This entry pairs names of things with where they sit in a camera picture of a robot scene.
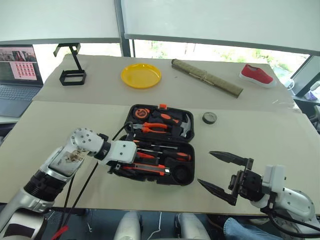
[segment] tool case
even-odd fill
[[[134,131],[137,154],[132,164],[117,164],[112,173],[138,181],[185,186],[194,180],[195,151],[189,144],[195,135],[191,112],[165,104],[133,105],[125,131]]]

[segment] orange pliers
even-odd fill
[[[166,134],[168,133],[167,131],[156,131],[152,130],[150,128],[161,128],[161,129],[168,129],[168,125],[163,124],[163,123],[150,123],[150,122],[145,122],[144,124],[133,124],[134,129],[141,129],[141,131],[145,133],[156,133],[156,134]]]

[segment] laptop keyboard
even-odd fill
[[[0,85],[0,99],[31,101],[39,90],[38,87]]]

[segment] red shoe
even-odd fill
[[[277,85],[277,81],[266,74],[265,71],[259,67],[254,67],[249,64],[244,66],[239,77],[264,88],[273,88]]]

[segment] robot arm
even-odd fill
[[[0,239],[25,233],[35,239],[44,229],[44,216],[64,186],[76,174],[85,156],[101,165],[134,161],[137,146],[133,141],[111,141],[88,128],[77,128],[65,146],[57,148],[0,213]]]
[[[268,215],[276,228],[285,233],[282,236],[284,239],[293,239],[292,236],[298,239],[320,237],[320,224],[315,215],[314,203],[302,191],[285,187],[284,166],[267,165],[264,175],[261,176],[252,171],[252,158],[222,151],[209,153],[226,163],[245,167],[231,176],[228,187],[231,194],[214,184],[198,179],[210,193],[233,206],[237,203],[238,195],[248,199],[253,206]]]

